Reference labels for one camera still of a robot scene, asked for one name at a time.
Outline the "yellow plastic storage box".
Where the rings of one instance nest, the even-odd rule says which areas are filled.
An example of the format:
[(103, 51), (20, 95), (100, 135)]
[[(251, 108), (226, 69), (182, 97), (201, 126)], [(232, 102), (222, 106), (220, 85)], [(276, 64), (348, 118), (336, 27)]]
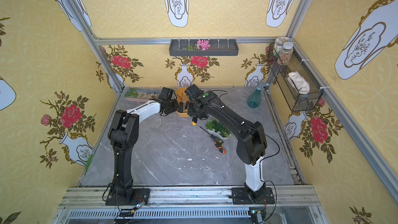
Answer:
[(176, 99), (178, 101), (177, 115), (181, 118), (188, 118), (188, 103), (190, 102), (189, 97), (186, 95), (185, 91), (187, 87), (182, 87), (176, 91)]

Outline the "orange black grip screwdriver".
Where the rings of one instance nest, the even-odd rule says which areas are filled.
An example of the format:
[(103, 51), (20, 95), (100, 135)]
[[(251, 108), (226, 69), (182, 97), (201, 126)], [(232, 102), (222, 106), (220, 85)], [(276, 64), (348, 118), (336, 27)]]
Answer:
[(226, 153), (225, 149), (222, 146), (217, 145), (217, 144), (215, 144), (215, 146), (217, 147), (217, 149), (219, 150), (220, 153), (222, 153), (222, 154)]

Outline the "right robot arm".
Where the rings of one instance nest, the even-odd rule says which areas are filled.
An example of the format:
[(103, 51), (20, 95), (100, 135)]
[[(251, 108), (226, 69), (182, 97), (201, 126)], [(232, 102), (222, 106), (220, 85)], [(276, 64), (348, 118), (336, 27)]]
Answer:
[(261, 160), (265, 158), (266, 136), (260, 122), (251, 122), (225, 105), (212, 91), (203, 91), (196, 85), (189, 86), (185, 94), (190, 100), (188, 115), (193, 123), (212, 116), (223, 124), (237, 139), (236, 153), (245, 164), (245, 188), (252, 201), (261, 199), (265, 185), (262, 181)]

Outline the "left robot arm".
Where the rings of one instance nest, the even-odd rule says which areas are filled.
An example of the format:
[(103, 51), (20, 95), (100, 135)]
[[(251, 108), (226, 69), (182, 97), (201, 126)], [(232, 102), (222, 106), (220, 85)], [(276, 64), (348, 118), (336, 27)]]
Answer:
[(114, 178), (108, 185), (107, 206), (148, 203), (149, 188), (133, 187), (131, 172), (132, 151), (138, 141), (140, 123), (152, 115), (171, 114), (178, 109), (177, 99), (155, 99), (131, 110), (117, 110), (108, 132), (114, 151)]

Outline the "black yellow tester screwdriver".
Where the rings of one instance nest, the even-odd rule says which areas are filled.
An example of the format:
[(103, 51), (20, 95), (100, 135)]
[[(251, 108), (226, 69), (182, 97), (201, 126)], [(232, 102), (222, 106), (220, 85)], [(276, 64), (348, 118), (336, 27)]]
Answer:
[(223, 146), (223, 141), (219, 137), (215, 136), (214, 134), (211, 134), (210, 132), (208, 132), (206, 129), (204, 129), (202, 127), (200, 127), (200, 128), (209, 135), (209, 137), (215, 142), (216, 145)]

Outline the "succulent plant white pot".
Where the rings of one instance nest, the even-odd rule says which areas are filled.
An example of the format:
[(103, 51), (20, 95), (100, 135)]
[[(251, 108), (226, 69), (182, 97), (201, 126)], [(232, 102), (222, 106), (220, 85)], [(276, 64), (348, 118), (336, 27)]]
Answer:
[(226, 141), (232, 136), (232, 132), (214, 118), (206, 122), (205, 128), (209, 133), (219, 137), (222, 141)]

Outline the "pink tray with stones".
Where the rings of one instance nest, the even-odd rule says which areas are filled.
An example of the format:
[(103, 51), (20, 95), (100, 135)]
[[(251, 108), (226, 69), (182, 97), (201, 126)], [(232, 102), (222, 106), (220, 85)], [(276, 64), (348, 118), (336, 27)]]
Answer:
[(129, 88), (124, 94), (128, 101), (147, 102), (159, 97), (160, 91)]

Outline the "teal spray bottle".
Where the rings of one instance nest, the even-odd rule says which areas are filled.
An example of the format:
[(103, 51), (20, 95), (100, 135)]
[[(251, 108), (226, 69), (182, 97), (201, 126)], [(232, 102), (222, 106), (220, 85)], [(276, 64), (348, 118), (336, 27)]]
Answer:
[(261, 92), (263, 89), (267, 89), (269, 87), (269, 83), (264, 83), (264, 82), (259, 82), (256, 87), (254, 92), (249, 96), (247, 100), (247, 105), (250, 108), (258, 108), (261, 105)]

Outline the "pink artificial flower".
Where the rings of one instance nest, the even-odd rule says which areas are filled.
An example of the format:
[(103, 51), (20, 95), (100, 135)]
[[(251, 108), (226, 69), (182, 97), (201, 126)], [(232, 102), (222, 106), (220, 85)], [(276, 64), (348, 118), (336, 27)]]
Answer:
[(199, 39), (195, 47), (197, 50), (208, 50), (211, 47), (211, 45), (209, 43), (209, 40)]

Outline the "spice jar front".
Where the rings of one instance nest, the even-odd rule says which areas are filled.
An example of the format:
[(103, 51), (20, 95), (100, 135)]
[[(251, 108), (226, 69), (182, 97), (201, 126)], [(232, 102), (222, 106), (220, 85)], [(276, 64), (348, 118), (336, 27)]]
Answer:
[(293, 42), (287, 41), (283, 44), (282, 49), (279, 51), (277, 63), (279, 65), (288, 65), (293, 55)]

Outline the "white lid jar back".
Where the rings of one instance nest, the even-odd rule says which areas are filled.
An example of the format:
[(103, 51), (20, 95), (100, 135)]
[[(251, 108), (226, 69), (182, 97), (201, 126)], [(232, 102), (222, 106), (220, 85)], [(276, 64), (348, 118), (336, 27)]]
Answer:
[(275, 39), (274, 48), (273, 48), (273, 55), (277, 56), (280, 50), (283, 48), (283, 44), (285, 42), (291, 42), (292, 39), (289, 37), (278, 37)]

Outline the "white cloth bundle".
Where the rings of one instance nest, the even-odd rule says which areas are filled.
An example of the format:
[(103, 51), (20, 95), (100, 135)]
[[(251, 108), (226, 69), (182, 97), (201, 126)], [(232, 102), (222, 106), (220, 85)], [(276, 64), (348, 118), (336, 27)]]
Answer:
[(298, 72), (289, 73), (288, 82), (299, 94), (308, 94), (310, 92), (309, 83)]

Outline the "grey wall shelf tray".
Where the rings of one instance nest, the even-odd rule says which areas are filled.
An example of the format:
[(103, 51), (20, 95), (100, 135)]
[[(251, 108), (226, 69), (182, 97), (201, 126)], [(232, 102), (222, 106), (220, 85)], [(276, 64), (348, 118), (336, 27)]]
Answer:
[(179, 38), (172, 39), (169, 45), (173, 57), (237, 56), (238, 52), (237, 40), (231, 38)]

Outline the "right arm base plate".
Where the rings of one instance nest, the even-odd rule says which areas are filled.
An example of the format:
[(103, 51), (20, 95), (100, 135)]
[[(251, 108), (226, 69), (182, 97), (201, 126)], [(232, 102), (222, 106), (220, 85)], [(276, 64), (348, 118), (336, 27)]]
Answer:
[(235, 205), (247, 204), (275, 204), (275, 195), (270, 187), (262, 187), (258, 191), (252, 191), (249, 188), (232, 188), (229, 196)]

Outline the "aluminium front rail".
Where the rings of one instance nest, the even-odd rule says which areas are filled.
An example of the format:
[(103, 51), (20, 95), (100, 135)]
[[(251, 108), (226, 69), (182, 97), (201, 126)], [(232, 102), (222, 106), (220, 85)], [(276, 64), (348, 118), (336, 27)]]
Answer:
[(125, 205), (108, 195), (104, 187), (69, 188), (51, 220), (110, 223), (158, 219), (232, 219), (254, 223), (327, 224), (315, 189), (311, 185), (280, 185), (262, 200), (244, 199), (239, 186), (144, 187), (144, 194)]

